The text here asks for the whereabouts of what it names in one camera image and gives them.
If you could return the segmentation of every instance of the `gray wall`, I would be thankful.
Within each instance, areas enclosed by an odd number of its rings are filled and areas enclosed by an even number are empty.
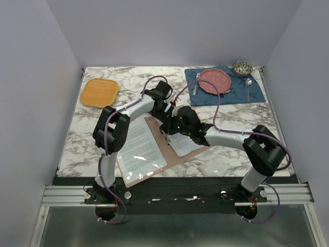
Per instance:
[[[47,0],[77,60],[264,65],[300,0]]]
[[[1,1],[0,33],[0,245],[28,246],[81,70],[44,0]]]
[[[329,2],[304,0],[268,63],[265,78],[283,134],[329,241]]]

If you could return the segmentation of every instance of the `orange placemat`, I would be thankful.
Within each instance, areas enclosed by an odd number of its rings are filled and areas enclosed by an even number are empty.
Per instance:
[[[119,84],[116,81],[95,78],[87,82],[80,101],[89,107],[104,108],[113,104],[118,91]]]

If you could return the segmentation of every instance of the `white marble surface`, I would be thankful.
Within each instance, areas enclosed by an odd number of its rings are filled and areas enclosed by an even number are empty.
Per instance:
[[[114,107],[134,99],[142,90],[146,80],[154,75],[167,77],[174,91],[179,92],[186,85],[184,70],[187,67],[88,67],[81,84],[80,93],[87,81],[92,78],[112,79],[119,83],[120,90]],[[253,77],[264,93],[264,87],[257,69],[252,72]],[[157,84],[158,80],[149,83],[148,88]],[[69,134],[60,162],[58,176],[60,177],[95,177],[99,153],[92,137],[93,130],[101,113],[101,109],[84,106],[77,100]],[[265,103],[222,105],[220,107],[217,125],[229,129],[251,129],[257,124],[263,124],[277,136],[277,129],[273,119],[267,97]],[[182,96],[189,100],[188,91]],[[194,107],[199,118],[212,123],[216,106]],[[251,167],[245,152],[227,148],[212,147],[209,150],[156,175],[157,177],[242,177]],[[276,176],[286,177],[289,172],[279,171]]]

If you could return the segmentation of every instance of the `pink plate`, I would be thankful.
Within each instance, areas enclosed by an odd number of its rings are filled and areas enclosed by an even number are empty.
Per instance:
[[[220,94],[228,93],[231,88],[231,78],[224,71],[216,68],[206,69],[203,71],[199,80],[212,82]],[[200,87],[208,94],[217,94],[214,87],[206,82],[199,82]]]

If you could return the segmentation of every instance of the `paper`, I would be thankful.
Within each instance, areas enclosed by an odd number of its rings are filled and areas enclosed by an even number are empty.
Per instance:
[[[126,183],[149,177],[167,165],[142,116],[129,125],[126,142],[118,152],[118,165]]]
[[[183,157],[199,148],[204,146],[196,144],[189,136],[182,135],[180,133],[174,135],[167,135],[163,131],[161,132],[167,143],[174,149],[178,157]]]

